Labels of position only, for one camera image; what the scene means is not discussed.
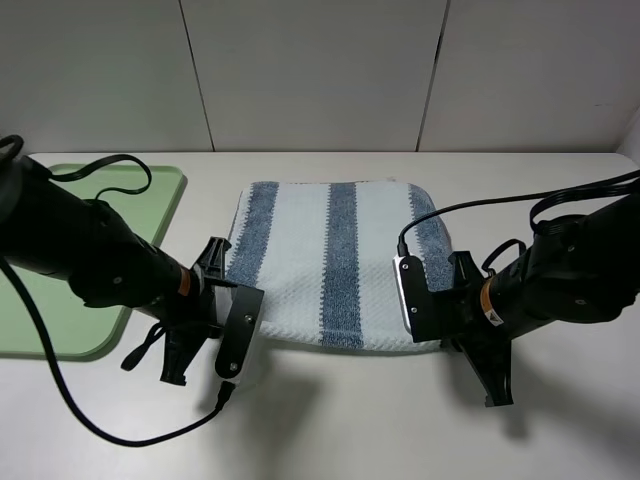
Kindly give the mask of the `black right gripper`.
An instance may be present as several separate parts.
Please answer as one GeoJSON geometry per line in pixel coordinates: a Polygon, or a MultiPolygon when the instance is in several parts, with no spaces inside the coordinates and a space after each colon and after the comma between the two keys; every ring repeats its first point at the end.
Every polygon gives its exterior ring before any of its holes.
{"type": "Polygon", "coordinates": [[[469,251],[448,258],[453,284],[437,294],[442,339],[457,339],[452,345],[480,380],[486,407],[514,403],[505,340],[554,321],[612,321],[639,293],[638,194],[551,227],[499,272],[483,275],[469,251]]]}

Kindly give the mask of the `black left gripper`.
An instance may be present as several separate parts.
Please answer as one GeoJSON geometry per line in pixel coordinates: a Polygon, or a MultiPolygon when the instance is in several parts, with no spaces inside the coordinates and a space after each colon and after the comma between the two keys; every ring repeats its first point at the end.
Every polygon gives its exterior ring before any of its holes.
{"type": "Polygon", "coordinates": [[[186,370],[215,323],[206,289],[226,286],[226,238],[211,237],[192,269],[137,235],[100,197],[81,199],[61,183],[117,162],[110,155],[70,174],[55,174],[24,156],[1,164],[1,257],[68,283],[88,308],[126,306],[173,328],[165,333],[162,382],[186,385],[186,370]]]}

